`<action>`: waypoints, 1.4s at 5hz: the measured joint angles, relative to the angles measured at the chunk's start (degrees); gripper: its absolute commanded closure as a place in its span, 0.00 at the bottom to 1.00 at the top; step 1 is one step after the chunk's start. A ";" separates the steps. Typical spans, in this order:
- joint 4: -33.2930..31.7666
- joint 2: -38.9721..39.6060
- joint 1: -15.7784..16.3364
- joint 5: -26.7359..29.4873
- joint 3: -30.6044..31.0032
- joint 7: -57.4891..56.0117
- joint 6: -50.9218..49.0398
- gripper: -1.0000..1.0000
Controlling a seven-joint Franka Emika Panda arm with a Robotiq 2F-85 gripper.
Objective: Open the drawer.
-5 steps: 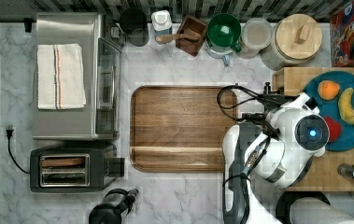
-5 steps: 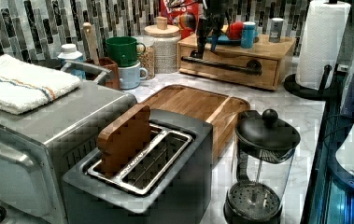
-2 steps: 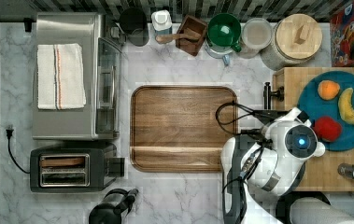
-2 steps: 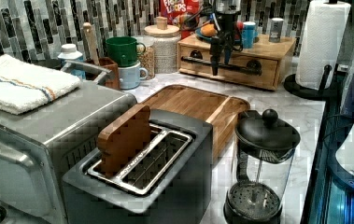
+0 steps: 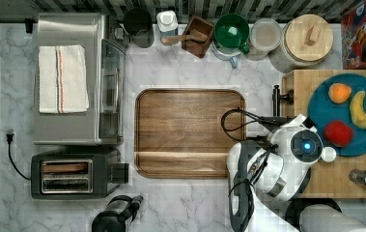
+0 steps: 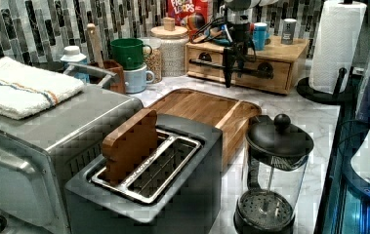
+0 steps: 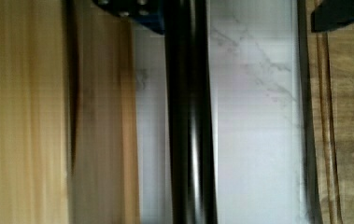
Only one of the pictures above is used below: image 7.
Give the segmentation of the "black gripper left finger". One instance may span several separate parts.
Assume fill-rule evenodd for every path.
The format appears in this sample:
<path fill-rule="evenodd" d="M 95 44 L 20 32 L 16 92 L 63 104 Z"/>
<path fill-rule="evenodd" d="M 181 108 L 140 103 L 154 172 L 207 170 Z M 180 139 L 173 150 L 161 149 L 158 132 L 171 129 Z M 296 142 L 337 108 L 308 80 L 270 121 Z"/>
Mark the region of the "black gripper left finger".
<path fill-rule="evenodd" d="M 163 0 L 92 0 L 105 12 L 119 18 L 129 18 L 163 35 Z"/>

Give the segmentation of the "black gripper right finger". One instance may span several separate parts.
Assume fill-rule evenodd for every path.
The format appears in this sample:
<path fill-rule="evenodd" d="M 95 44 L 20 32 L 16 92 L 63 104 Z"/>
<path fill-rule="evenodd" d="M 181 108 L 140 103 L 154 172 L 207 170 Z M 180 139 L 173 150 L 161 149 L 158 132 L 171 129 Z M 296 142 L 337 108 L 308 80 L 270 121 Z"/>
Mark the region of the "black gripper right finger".
<path fill-rule="evenodd" d="M 354 23 L 354 0 L 323 0 L 311 13 L 313 33 L 331 32 Z"/>

